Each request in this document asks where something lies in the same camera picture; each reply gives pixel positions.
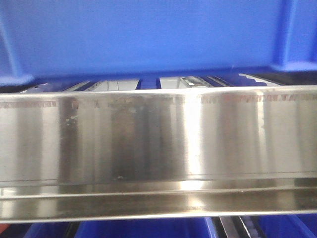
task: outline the shelving unit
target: shelving unit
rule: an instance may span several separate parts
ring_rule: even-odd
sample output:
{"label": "shelving unit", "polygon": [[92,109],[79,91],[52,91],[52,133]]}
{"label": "shelving unit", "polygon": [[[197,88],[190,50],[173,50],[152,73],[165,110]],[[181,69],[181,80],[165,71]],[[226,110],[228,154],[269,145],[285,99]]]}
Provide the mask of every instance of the shelving unit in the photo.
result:
{"label": "shelving unit", "polygon": [[0,1],[0,238],[315,237],[316,19],[308,0]]}

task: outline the blue storage bin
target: blue storage bin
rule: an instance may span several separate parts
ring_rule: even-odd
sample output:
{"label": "blue storage bin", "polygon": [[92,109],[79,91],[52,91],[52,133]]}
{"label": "blue storage bin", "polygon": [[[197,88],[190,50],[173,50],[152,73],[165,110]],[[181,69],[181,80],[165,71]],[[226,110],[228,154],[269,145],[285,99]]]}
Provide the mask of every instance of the blue storage bin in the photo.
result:
{"label": "blue storage bin", "polygon": [[67,225],[67,222],[33,223],[24,238],[61,238]]}
{"label": "blue storage bin", "polygon": [[316,238],[317,215],[260,216],[259,225],[267,238]]}
{"label": "blue storage bin", "polygon": [[316,19],[311,0],[2,0],[0,84],[317,69]]}
{"label": "blue storage bin", "polygon": [[210,218],[82,222],[75,238],[216,238]]}

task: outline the shiny metal surface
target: shiny metal surface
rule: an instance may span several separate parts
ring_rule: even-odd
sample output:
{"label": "shiny metal surface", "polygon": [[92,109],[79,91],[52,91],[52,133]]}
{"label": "shiny metal surface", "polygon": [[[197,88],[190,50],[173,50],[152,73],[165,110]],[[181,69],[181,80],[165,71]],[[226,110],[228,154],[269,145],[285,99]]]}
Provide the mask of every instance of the shiny metal surface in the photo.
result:
{"label": "shiny metal surface", "polygon": [[231,217],[220,217],[226,238],[241,238],[235,228]]}
{"label": "shiny metal surface", "polygon": [[0,219],[317,210],[317,87],[0,95]]}

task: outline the metal rail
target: metal rail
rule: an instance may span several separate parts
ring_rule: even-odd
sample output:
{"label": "metal rail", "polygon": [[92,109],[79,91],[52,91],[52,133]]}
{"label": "metal rail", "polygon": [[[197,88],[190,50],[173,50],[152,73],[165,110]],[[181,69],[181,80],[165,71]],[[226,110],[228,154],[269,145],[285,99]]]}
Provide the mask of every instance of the metal rail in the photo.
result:
{"label": "metal rail", "polygon": [[0,95],[3,222],[315,212],[317,86]]}

